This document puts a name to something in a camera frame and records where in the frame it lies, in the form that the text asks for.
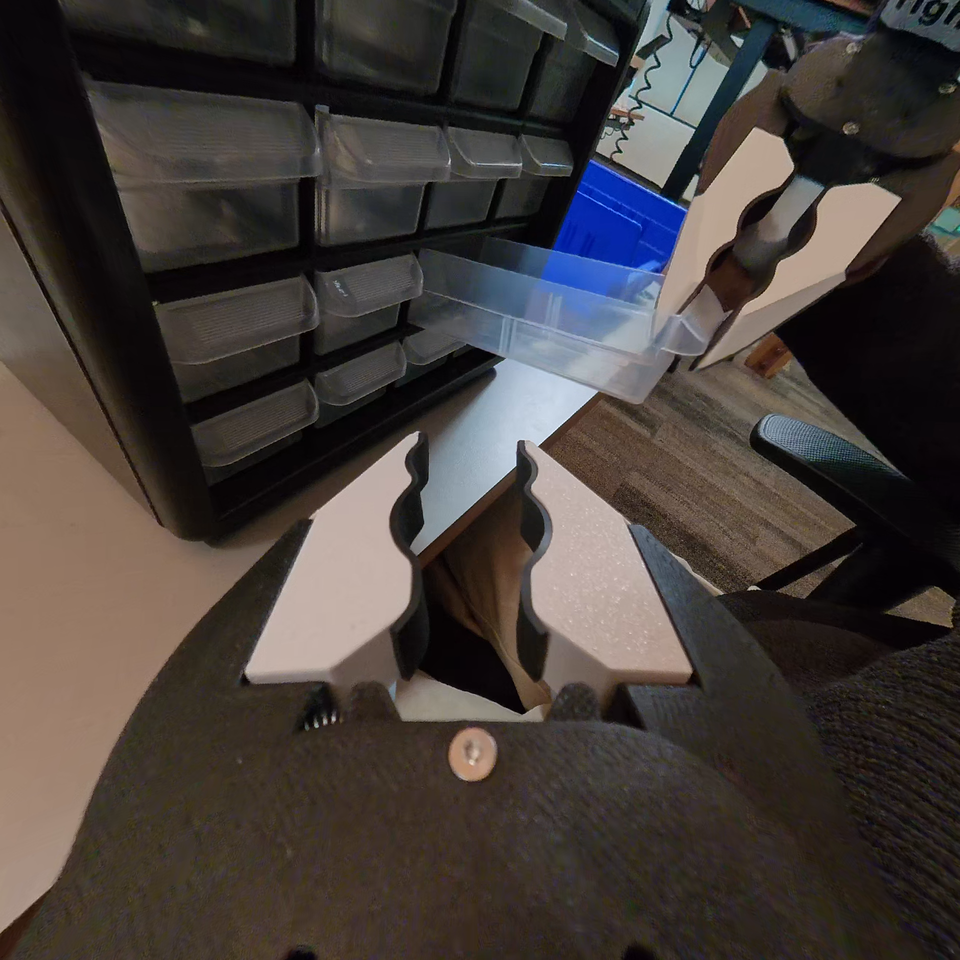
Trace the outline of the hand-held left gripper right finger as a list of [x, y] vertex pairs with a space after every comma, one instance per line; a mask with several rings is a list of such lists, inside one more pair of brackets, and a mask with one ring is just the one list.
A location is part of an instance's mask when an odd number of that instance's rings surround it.
[[534, 443], [517, 444], [519, 661], [551, 694], [686, 685], [692, 666], [626, 519]]

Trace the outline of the person's beige trousers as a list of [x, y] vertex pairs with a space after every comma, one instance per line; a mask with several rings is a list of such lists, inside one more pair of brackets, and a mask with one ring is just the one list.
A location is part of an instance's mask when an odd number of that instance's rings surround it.
[[521, 714], [548, 708], [549, 688], [518, 653], [522, 571], [532, 557], [522, 501], [505, 491], [423, 571], [435, 637], [423, 672]]

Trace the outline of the black drawer cabinet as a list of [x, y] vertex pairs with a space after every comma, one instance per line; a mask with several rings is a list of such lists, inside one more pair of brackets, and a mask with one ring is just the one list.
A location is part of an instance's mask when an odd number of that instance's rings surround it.
[[[586, 2], [621, 31], [614, 76], [594, 80], [592, 125], [577, 121], [567, 183], [555, 183], [526, 226], [502, 224], [471, 241], [422, 240], [418, 249], [479, 251], [488, 237], [550, 247], [627, 78], [649, 6]], [[154, 295], [222, 282], [214, 270], [153, 276], [140, 265], [84, 84], [82, 45], [62, 2], [2, 2], [2, 213], [51, 319], [19, 318], [2, 294], [2, 361], [161, 526], [211, 542], [246, 525], [389, 431], [498, 364], [461, 346], [442, 366], [222, 482], [201, 470], [190, 431], [207, 406], [181, 400]]]

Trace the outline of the person's dark sweater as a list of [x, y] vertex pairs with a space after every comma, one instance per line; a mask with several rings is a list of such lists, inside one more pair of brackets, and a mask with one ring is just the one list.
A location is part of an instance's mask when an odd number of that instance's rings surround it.
[[906, 930], [958, 958], [958, 611], [947, 628], [772, 591], [719, 600], [804, 702]]

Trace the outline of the long clear plastic drawer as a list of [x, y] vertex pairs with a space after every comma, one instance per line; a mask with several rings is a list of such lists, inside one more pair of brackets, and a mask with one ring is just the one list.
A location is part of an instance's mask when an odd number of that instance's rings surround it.
[[487, 237], [471, 256], [423, 247], [411, 324], [639, 404], [677, 357], [702, 354], [706, 323], [664, 312], [664, 278]]

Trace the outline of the brown wooden block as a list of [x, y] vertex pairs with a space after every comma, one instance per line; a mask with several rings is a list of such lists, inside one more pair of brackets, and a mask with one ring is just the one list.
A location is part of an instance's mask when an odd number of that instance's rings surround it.
[[776, 333], [764, 337], [744, 360], [744, 367], [758, 378], [769, 380], [787, 368], [793, 354]]

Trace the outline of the black office chair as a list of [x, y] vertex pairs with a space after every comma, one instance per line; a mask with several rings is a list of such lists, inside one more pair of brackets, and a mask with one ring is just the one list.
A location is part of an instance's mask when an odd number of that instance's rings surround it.
[[958, 518], [922, 486], [845, 438], [781, 414], [753, 426], [750, 447], [852, 524], [758, 590], [780, 591], [836, 561], [809, 600], [886, 612], [933, 588], [958, 599]]

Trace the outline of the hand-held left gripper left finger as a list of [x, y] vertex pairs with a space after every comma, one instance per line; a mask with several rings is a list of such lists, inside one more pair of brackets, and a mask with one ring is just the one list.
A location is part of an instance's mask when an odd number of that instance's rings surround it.
[[429, 643], [422, 569], [428, 438], [403, 438], [314, 512], [245, 668], [253, 686], [338, 694], [409, 680]]

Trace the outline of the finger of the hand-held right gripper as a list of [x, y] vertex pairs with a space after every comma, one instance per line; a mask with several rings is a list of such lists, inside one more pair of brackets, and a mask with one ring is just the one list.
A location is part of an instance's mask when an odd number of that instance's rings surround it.
[[683, 222], [654, 310], [654, 330], [714, 332], [726, 318], [707, 285], [714, 259], [734, 244], [745, 212], [781, 190], [794, 174], [785, 142], [752, 129], [709, 186], [695, 196]]
[[797, 215], [797, 236], [778, 250], [758, 224], [745, 230], [704, 279], [714, 301], [703, 317], [718, 325], [696, 368], [761, 341], [833, 292], [901, 203], [876, 183], [836, 186]]

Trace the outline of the pale grey desk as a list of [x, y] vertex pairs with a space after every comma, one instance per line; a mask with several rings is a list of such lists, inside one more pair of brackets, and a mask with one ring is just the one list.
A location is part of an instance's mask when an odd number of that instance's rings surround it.
[[429, 438], [426, 559], [599, 402], [503, 361], [216, 545], [162, 528], [2, 368], [1, 926], [62, 870], [103, 765], [186, 634], [296, 521], [406, 434]]

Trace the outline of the white cabinet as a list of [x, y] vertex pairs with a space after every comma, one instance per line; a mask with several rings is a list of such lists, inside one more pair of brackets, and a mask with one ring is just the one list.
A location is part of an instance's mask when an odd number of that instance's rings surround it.
[[644, 60], [621, 99], [634, 125], [615, 160], [657, 188], [664, 187], [728, 68], [705, 43], [666, 14], [654, 35], [668, 41]]

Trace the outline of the blue plastic bin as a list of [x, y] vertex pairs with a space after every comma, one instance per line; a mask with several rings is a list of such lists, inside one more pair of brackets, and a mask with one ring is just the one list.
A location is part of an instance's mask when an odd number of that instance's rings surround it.
[[687, 210], [609, 164], [592, 160], [553, 249], [614, 265], [663, 273]]

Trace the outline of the person's right forearm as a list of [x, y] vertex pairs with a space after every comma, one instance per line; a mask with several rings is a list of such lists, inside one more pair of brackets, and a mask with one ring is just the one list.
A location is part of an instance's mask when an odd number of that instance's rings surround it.
[[899, 471], [958, 514], [958, 257], [921, 233], [776, 336]]

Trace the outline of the bank of clear cabinet drawers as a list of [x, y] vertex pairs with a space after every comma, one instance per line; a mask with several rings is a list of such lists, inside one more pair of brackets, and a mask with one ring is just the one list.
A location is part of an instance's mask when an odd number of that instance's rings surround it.
[[587, 2], [61, 2], [200, 469], [223, 482], [461, 344], [423, 240], [526, 227], [621, 30]]

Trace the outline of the wooden table with blue legs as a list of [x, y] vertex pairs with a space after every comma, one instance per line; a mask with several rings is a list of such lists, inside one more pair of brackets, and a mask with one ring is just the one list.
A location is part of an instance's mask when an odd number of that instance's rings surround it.
[[661, 188], [662, 196], [679, 202], [698, 175], [702, 160], [727, 110], [737, 102], [767, 48], [782, 30], [806, 35], [861, 35], [877, 2], [868, 1], [717, 1], [703, 2], [696, 11], [690, 2], [671, 2], [668, 12], [691, 19], [708, 44], [729, 59], [702, 118], [681, 151]]

